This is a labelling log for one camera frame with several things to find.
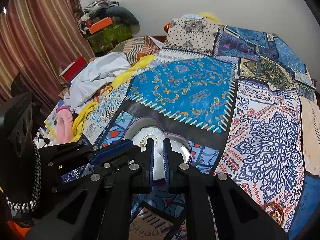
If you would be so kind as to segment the pink plush slipper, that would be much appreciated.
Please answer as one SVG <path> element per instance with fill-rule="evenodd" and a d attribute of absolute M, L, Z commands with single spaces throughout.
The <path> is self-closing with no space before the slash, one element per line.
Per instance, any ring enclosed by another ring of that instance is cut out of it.
<path fill-rule="evenodd" d="M 57 109 L 57 127 L 56 127 L 56 138 L 59 142 L 65 144 L 71 141 L 74 134 L 72 131 L 73 127 L 73 116 L 70 109 L 66 106 L 62 106 Z"/>

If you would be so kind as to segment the purple heart-shaped tin box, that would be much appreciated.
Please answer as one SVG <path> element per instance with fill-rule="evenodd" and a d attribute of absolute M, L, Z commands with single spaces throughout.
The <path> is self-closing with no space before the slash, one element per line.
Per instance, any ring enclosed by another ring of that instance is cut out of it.
<path fill-rule="evenodd" d="M 125 130 L 123 139 L 130 139 L 135 145 L 140 146 L 143 151 L 146 150 L 147 140 L 153 140 L 153 180 L 160 180 L 165 177 L 163 161 L 163 141 L 165 139 L 170 140 L 172 150 L 179 153 L 185 163 L 188 163 L 191 158 L 189 142 L 180 135 L 165 131 L 161 124 L 151 117 L 135 120 Z"/>

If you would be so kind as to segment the red and white box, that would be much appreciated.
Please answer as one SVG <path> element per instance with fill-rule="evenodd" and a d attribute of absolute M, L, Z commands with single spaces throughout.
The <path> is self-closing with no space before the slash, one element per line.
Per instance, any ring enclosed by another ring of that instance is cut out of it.
<path fill-rule="evenodd" d="M 60 74 L 59 77 L 65 82 L 71 82 L 85 67 L 87 61 L 83 56 L 78 57 L 75 61 L 70 63 Z"/>

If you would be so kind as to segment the white crumpled cloth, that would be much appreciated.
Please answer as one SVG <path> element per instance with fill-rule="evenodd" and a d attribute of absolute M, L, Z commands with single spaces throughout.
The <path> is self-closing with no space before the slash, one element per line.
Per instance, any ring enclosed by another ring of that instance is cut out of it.
<path fill-rule="evenodd" d="M 112 52 L 97 57 L 71 81 L 64 103 L 71 108 L 82 106 L 97 90 L 129 68 L 131 64 L 124 53 Z"/>

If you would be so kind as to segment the yellow cloth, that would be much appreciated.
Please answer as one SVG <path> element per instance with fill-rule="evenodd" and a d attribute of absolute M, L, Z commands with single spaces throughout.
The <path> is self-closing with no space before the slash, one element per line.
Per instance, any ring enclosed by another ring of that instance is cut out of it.
<path fill-rule="evenodd" d="M 74 135 L 80 133 L 90 143 L 96 142 L 124 100 L 133 76 L 140 69 L 147 67 L 155 57 L 155 55 L 141 57 L 131 68 L 97 90 L 82 106 L 72 108 L 79 115 L 73 125 Z"/>

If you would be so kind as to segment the patchwork patterned bed cover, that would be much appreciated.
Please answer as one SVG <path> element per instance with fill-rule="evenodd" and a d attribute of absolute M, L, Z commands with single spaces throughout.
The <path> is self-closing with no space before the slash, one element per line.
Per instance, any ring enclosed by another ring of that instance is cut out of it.
<path fill-rule="evenodd" d="M 319 100 L 306 65 L 276 34 L 199 15 L 165 31 L 91 144 L 120 142 L 135 120 L 154 118 L 189 142 L 189 165 L 227 174 L 289 239 L 319 239 Z M 186 239 L 184 210 L 184 194 L 153 180 L 150 193 L 133 196 L 130 238 Z"/>

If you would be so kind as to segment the green patterned cloth cabinet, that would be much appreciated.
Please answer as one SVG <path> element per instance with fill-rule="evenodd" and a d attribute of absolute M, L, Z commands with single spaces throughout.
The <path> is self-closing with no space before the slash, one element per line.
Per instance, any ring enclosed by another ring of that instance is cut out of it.
<path fill-rule="evenodd" d="M 132 37 L 132 32 L 129 26 L 125 24 L 112 24 L 100 31 L 89 36 L 88 42 L 95 53 L 100 53 L 105 50 L 111 50 L 119 44 Z"/>

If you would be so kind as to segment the striped red brown curtain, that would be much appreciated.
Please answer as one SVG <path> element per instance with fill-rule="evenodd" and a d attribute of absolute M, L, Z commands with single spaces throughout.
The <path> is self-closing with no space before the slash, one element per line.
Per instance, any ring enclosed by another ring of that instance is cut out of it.
<path fill-rule="evenodd" d="M 83 14 L 80 0 L 1 0 L 1 103 L 21 73 L 45 109 L 53 109 L 62 70 L 94 56 L 78 27 Z"/>

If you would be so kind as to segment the striped orange brown blanket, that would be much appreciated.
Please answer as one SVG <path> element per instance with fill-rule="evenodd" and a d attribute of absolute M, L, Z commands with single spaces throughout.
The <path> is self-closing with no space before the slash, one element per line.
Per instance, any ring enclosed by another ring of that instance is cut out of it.
<path fill-rule="evenodd" d="M 141 57 L 157 54 L 159 46 L 148 36 L 131 38 L 120 42 L 110 52 L 125 54 L 126 60 L 133 66 Z"/>

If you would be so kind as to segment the orange box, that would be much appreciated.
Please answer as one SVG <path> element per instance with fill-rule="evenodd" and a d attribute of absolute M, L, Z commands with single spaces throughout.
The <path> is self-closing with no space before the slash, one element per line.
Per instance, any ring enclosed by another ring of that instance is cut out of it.
<path fill-rule="evenodd" d="M 104 18 L 104 19 L 98 21 L 97 23 L 92 24 L 88 29 L 91 34 L 94 34 L 97 31 L 100 31 L 101 29 L 111 25 L 112 23 L 113 22 L 112 22 L 111 18 L 107 17 L 107 18 Z"/>

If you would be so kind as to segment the pile of clothes on cabinet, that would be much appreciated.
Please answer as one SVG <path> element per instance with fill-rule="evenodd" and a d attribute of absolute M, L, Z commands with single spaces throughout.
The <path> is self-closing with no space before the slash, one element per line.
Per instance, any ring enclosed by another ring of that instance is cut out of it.
<path fill-rule="evenodd" d="M 104 20 L 110 18 L 112 23 L 126 23 L 128 25 L 139 25 L 138 19 L 119 2 L 112 0 L 96 0 L 84 8 L 84 15 L 78 20 L 79 30 L 84 34 L 93 25 L 93 20 L 98 18 Z"/>

